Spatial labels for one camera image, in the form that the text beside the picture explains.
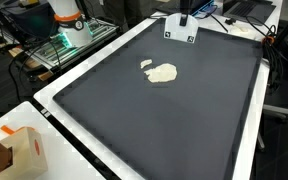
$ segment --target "table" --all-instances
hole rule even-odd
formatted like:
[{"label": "table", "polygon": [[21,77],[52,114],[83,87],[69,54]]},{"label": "table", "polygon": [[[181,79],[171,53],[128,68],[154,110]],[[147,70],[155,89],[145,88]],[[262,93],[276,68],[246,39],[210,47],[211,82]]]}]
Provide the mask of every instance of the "table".
[{"label": "table", "polygon": [[[267,20],[266,24],[278,25],[279,14],[282,7],[282,0],[273,0],[273,4],[277,7],[275,8],[271,17]],[[162,13],[155,13],[154,16],[163,15]],[[224,24],[224,20],[227,19],[220,15],[214,15]],[[75,68],[46,86],[41,91],[34,95],[34,98],[46,108],[60,123],[69,129],[69,131],[80,139],[82,143],[85,144],[99,159],[101,159],[113,172],[115,172],[121,179],[143,179],[138,175],[132,168],[130,168],[125,162],[123,162],[118,156],[113,154],[107,147],[105,147],[101,142],[99,142],[92,134],[90,134],[86,129],[84,129],[78,122],[71,118],[60,106],[56,104],[53,100],[53,96],[62,90],[65,86],[73,82],[75,79],[80,77],[86,71],[91,69],[97,63],[101,62],[104,58],[109,56],[115,50],[120,48],[123,44],[128,42],[130,39],[135,37],[138,33],[143,31],[149,25],[151,25],[155,20],[146,19],[120,38],[116,39],[112,43],[108,44],[106,47],[98,51],[96,54],[87,58],[85,61],[77,65]],[[240,35],[248,39],[261,40],[262,36],[257,31],[251,29],[252,27],[243,22],[237,22],[242,27],[247,27],[250,31],[248,35]],[[207,18],[200,20],[200,27],[211,29],[214,31],[225,32],[222,27],[213,19]],[[224,25],[228,30],[231,30],[232,26]],[[237,161],[235,165],[234,180],[244,180],[249,179],[253,155],[256,146],[256,140],[258,135],[258,129],[260,124],[260,118],[262,113],[262,107],[264,103],[265,91],[267,86],[267,80],[269,75],[269,66],[265,60],[260,64],[258,76],[256,79],[253,96],[251,98],[251,103],[246,118],[244,131],[241,139],[240,149],[237,155]]]},{"label": "table", "polygon": [[[0,118],[0,127],[16,130],[22,126],[36,129],[42,136],[48,171],[37,180],[105,178],[40,114],[32,104],[24,102]],[[0,140],[7,134],[0,130]]]}]

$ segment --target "dough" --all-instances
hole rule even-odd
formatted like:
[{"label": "dough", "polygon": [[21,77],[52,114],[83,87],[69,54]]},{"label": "dough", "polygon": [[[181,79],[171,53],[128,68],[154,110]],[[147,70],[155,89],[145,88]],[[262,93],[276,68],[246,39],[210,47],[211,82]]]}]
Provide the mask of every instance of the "dough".
[{"label": "dough", "polygon": [[152,64],[152,59],[144,60],[141,62],[141,69],[143,69],[145,66]]},{"label": "dough", "polygon": [[232,27],[230,29],[230,34],[234,35],[234,36],[239,36],[239,37],[244,37],[247,39],[254,39],[255,40],[255,34],[253,33],[253,31],[242,31],[241,29],[237,28],[237,27]]},{"label": "dough", "polygon": [[176,67],[168,63],[147,70],[144,73],[148,75],[148,80],[152,83],[173,81],[177,76]]}]

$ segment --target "green light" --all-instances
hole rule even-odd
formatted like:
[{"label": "green light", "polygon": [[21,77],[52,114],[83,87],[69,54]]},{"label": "green light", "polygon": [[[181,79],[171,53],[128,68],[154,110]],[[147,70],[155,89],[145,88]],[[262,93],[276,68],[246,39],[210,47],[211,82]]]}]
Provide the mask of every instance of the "green light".
[{"label": "green light", "polygon": [[73,47],[72,43],[67,38],[66,33],[61,33],[60,38],[62,39],[62,42],[66,48],[72,48]]},{"label": "green light", "polygon": [[45,23],[39,16],[32,16],[30,19],[30,23],[36,28],[41,28],[45,25]]},{"label": "green light", "polygon": [[90,27],[88,26],[88,24],[86,22],[84,22],[85,26],[87,27],[88,29],[88,32],[90,32],[90,35],[93,36],[93,32],[91,31]]}]

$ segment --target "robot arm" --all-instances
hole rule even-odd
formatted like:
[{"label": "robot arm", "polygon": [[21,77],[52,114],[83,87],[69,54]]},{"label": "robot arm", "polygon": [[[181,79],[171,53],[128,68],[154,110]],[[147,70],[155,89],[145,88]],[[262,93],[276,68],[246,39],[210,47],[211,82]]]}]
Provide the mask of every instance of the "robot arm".
[{"label": "robot arm", "polygon": [[81,16],[75,0],[48,0],[53,8],[59,32],[66,38],[66,47],[81,47],[92,41],[92,32]]}]

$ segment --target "flattened dough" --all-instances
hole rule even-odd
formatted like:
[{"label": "flattened dough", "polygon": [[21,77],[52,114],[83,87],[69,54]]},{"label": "flattened dough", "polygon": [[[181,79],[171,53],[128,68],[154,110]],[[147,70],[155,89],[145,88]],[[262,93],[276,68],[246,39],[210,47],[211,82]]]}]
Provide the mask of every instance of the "flattened dough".
[{"label": "flattened dough", "polygon": [[177,76],[176,67],[168,63],[147,70],[144,73],[148,75],[148,80],[152,83],[173,81]]},{"label": "flattened dough", "polygon": [[152,59],[144,60],[141,62],[141,69],[143,69],[145,66],[152,64]]}]

